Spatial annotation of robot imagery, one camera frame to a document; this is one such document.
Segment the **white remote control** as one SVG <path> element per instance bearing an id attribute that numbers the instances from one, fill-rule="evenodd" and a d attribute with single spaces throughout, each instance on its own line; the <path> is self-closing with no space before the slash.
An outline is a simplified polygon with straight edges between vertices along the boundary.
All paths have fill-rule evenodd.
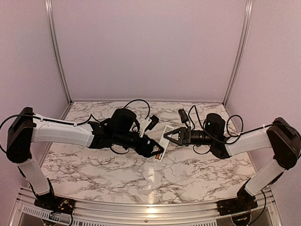
<path id="1" fill-rule="evenodd" d="M 166 150 L 167 150 L 168 145 L 169 145 L 169 142 L 170 142 L 169 140 L 167 140 L 167 139 L 164 138 L 164 133 L 166 133 L 166 132 L 169 131 L 169 130 L 174 130 L 174 127 L 172 127 L 172 126 L 170 126 L 170 125 L 166 125 L 165 128 L 164 128 L 164 130 L 163 130 L 163 134 L 162 134 L 162 136 L 161 136 L 161 138 L 160 138 L 160 141 L 159 141 L 159 144 L 165 149 L 164 152 L 162 153 L 162 154 L 163 154 L 163 157 L 164 157 L 164 155 L 165 155 L 165 153 L 166 153 Z"/>

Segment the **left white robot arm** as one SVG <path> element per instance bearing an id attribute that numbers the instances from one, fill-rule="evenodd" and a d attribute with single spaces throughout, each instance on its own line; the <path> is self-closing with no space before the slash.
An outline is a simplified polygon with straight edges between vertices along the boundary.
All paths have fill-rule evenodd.
<path id="1" fill-rule="evenodd" d="M 134 112 L 126 108 L 116 109 L 103 121 L 70 122 L 35 114 L 25 107 L 20 114 L 12 115 L 14 122 L 8 129 L 7 147 L 2 148 L 7 158 L 17 164 L 27 179 L 37 200 L 54 210 L 60 197 L 54 194 L 51 182 L 31 154 L 31 144 L 51 142 L 79 145 L 89 149 L 112 148 L 119 145 L 125 150 L 133 149 L 137 154 L 150 158 L 165 151 L 165 147 L 145 134 L 152 129 L 153 119 L 142 124 Z"/>

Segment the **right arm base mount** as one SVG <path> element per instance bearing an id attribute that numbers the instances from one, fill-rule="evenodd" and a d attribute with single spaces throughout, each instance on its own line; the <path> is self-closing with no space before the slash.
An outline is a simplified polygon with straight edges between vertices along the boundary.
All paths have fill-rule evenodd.
<path id="1" fill-rule="evenodd" d="M 256 200 L 245 202 L 245 201 L 238 201 L 238 198 L 231 198 L 231 199 L 221 200 L 217 202 L 217 209 L 221 216 L 240 213 L 243 211 L 255 209 L 257 207 L 258 204 Z"/>

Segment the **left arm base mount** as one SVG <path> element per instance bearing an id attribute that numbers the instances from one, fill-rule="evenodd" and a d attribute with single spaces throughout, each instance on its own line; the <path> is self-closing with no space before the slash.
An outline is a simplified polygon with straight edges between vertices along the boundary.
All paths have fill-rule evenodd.
<path id="1" fill-rule="evenodd" d="M 34 205 L 52 211 L 52 213 L 72 214 L 75 200 L 60 196 L 46 197 L 35 200 Z"/>

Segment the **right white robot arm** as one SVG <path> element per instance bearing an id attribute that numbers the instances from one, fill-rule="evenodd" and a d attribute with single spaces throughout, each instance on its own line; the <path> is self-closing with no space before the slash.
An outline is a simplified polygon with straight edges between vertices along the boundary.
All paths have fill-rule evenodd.
<path id="1" fill-rule="evenodd" d="M 259 191 L 275 183 L 286 170 L 296 165 L 300 158 L 301 136 L 281 117 L 267 126 L 241 133 L 237 137 L 224 135 L 225 123 L 220 115 L 209 113 L 202 130 L 180 127 L 165 133 L 164 138 L 180 146 L 207 145 L 209 151 L 219 159 L 271 148 L 273 158 L 240 188 L 236 198 L 218 204 L 226 210 L 243 211 L 254 203 Z"/>

